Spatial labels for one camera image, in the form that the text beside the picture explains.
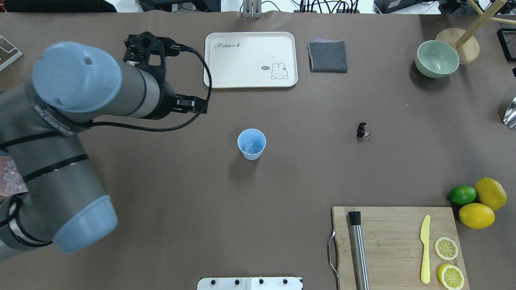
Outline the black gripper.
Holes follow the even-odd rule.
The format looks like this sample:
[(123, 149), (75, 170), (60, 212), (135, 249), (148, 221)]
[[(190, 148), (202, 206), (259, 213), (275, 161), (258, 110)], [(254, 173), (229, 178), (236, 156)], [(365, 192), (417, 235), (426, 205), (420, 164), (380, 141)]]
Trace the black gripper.
[(208, 113), (208, 99), (175, 93), (167, 81), (158, 82), (160, 100), (155, 108), (155, 119), (166, 117), (171, 112), (178, 113)]

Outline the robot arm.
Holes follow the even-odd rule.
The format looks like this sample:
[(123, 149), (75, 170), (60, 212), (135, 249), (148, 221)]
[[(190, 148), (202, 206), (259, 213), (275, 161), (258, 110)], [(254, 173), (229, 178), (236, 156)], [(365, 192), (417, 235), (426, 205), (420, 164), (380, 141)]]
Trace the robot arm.
[(113, 126), (147, 132), (175, 131), (116, 122), (103, 115), (160, 119), (170, 112), (205, 113), (208, 99), (175, 94), (165, 81), (165, 58), (194, 48), (158, 38), (127, 43), (122, 61), (73, 41), (46, 48), (31, 77), (1, 92), (1, 153), (13, 158), (27, 187), (1, 202), (1, 260), (55, 244), (79, 251), (109, 235), (118, 224), (110, 196), (89, 160), (79, 133)]

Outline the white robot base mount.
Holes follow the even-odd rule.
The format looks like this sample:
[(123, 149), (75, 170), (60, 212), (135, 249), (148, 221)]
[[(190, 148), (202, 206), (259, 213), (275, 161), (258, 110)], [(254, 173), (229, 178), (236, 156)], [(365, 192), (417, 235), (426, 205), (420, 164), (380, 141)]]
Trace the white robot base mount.
[(304, 283), (298, 277), (231, 277), (202, 278), (197, 290), (302, 290)]

